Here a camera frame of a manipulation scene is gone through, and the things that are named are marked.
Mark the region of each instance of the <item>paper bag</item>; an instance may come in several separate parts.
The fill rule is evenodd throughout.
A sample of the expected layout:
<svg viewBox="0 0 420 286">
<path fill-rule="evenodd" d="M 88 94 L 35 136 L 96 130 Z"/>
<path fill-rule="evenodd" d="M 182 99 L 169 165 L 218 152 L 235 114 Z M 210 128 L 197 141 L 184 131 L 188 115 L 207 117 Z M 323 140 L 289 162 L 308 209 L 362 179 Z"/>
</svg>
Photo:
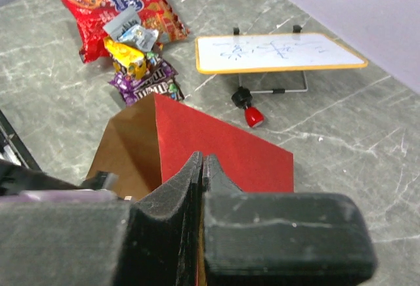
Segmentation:
<svg viewBox="0 0 420 286">
<path fill-rule="evenodd" d="M 87 177 L 115 173 L 113 191 L 142 199 L 195 151 L 215 154 L 243 191 L 293 191 L 292 153 L 159 94 L 111 118 Z"/>
</svg>

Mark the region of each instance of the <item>gray marble surface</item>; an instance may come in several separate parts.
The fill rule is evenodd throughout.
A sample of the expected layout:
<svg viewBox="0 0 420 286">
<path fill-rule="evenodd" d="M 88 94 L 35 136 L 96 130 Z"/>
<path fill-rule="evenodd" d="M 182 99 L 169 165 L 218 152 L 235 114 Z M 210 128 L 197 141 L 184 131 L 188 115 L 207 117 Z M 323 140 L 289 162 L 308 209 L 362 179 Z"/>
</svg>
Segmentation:
<svg viewBox="0 0 420 286">
<path fill-rule="evenodd" d="M 186 103 L 295 155 L 297 192 L 341 192 L 361 208 L 380 260 L 366 285 L 420 281 L 420 99 L 381 69 L 308 73 L 306 94 L 255 95 L 268 118 L 247 128 L 230 95 L 237 79 L 200 75 L 194 37 L 242 32 L 330 34 L 288 0 L 170 0 L 191 27 L 167 47 Z M 41 168 L 83 178 L 109 118 L 122 108 L 104 60 L 83 65 L 76 24 L 60 0 L 18 0 L 0 8 L 0 108 Z M 299 86 L 294 75 L 248 75 L 246 86 Z"/>
</svg>

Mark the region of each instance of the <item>whiteboard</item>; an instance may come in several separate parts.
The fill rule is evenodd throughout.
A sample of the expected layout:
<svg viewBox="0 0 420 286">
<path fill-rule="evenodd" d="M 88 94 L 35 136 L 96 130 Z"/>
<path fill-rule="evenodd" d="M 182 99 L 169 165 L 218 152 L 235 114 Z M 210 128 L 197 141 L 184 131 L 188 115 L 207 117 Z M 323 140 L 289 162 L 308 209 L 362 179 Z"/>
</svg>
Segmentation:
<svg viewBox="0 0 420 286">
<path fill-rule="evenodd" d="M 364 68 L 366 59 L 321 33 L 224 35 L 196 39 L 204 74 Z"/>
</svg>

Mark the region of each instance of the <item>red object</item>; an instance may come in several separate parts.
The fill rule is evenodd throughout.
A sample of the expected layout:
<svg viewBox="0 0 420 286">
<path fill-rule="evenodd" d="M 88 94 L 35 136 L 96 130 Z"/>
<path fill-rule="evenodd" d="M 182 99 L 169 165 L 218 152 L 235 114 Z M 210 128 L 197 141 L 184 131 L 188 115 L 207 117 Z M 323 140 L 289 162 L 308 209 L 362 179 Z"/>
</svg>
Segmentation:
<svg viewBox="0 0 420 286">
<path fill-rule="evenodd" d="M 128 6 L 135 7 L 146 28 L 158 29 L 169 41 L 185 39 L 188 30 L 166 0 L 61 0 L 77 21 L 82 38 L 80 56 L 84 63 L 109 56 L 102 27 Z"/>
<path fill-rule="evenodd" d="M 194 151 L 201 151 L 215 153 L 225 173 L 244 191 L 293 192 L 292 153 L 180 102 L 153 95 L 163 182 Z"/>
<path fill-rule="evenodd" d="M 250 127 L 258 127 L 264 122 L 264 115 L 255 107 L 245 109 L 245 120 Z"/>
</svg>

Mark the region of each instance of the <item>red snack bag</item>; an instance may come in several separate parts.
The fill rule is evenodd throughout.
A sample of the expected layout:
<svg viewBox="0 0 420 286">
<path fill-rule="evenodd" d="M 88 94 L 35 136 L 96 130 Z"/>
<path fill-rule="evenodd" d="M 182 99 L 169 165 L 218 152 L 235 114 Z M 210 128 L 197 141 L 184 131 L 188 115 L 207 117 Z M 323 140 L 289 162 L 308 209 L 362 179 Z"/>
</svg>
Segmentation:
<svg viewBox="0 0 420 286">
<path fill-rule="evenodd" d="M 189 33 L 166 0 L 61 0 L 77 21 L 82 39 L 79 51 L 84 63 L 109 56 L 103 26 L 127 7 L 135 7 L 142 26 L 161 32 L 159 42 L 185 39 Z"/>
</svg>

